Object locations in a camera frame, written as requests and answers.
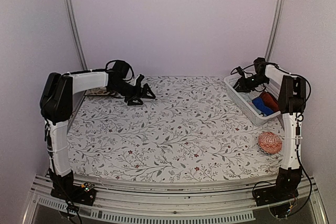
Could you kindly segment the light blue towel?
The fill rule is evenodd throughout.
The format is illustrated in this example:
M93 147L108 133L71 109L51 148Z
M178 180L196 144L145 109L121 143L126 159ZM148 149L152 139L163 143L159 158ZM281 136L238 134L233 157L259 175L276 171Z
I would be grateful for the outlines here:
M238 94L239 94L239 95L241 96L241 98L242 98L243 100L245 100L250 106L254 106L254 104L253 104L253 102L252 102L252 98L251 98L251 96L250 96L249 93L239 92Z

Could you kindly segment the dark red towel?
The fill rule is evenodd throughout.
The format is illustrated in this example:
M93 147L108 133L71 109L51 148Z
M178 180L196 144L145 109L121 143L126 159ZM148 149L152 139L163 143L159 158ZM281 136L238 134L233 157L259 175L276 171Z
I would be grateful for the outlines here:
M278 101L271 93L264 91L259 97L262 99L264 105L270 108L273 112L279 111Z

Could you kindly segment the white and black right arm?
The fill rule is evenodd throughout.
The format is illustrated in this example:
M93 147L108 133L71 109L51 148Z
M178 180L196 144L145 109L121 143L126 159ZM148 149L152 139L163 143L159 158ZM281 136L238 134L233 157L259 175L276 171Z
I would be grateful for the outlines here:
M271 195L276 201L282 201L286 197L295 194L302 173L301 141L303 112L309 98L306 95L307 80L298 75L281 69L276 63L261 61L253 63L255 74L246 77L244 69L237 67L232 74L238 73L240 78L234 85L238 92L251 92L256 87L275 82L280 86L278 96L279 111L284 123L284 156L279 168L276 183L266 189L267 195Z

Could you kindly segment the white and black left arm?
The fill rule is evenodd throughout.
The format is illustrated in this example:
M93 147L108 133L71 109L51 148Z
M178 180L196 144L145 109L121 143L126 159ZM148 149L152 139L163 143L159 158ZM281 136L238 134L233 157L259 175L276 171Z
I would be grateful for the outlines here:
M45 120L45 141L49 154L49 174L53 183L52 196L73 200L78 193L89 193L85 186L76 186L69 164L67 128L73 111L74 94L106 88L120 94L128 106L142 105L143 99L155 99L143 75L134 84L125 80L127 70L122 68L94 69L64 74L52 72L46 81L40 100L40 112Z

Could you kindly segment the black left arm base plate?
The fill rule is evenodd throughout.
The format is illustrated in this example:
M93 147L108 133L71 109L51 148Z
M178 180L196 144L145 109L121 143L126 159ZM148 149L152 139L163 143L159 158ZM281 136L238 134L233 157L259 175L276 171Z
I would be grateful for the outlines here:
M86 206L93 206L97 191L95 184L84 183L80 186L73 185L72 189L66 192L61 188L53 188L50 195L65 200L66 202L78 203Z

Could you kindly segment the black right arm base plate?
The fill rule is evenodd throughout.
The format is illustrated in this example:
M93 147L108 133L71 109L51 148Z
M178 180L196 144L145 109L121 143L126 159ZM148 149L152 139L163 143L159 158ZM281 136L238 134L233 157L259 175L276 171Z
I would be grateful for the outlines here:
M298 191L281 191L276 186L263 187L252 190L252 196L257 206L275 204L278 202L295 199L299 196Z

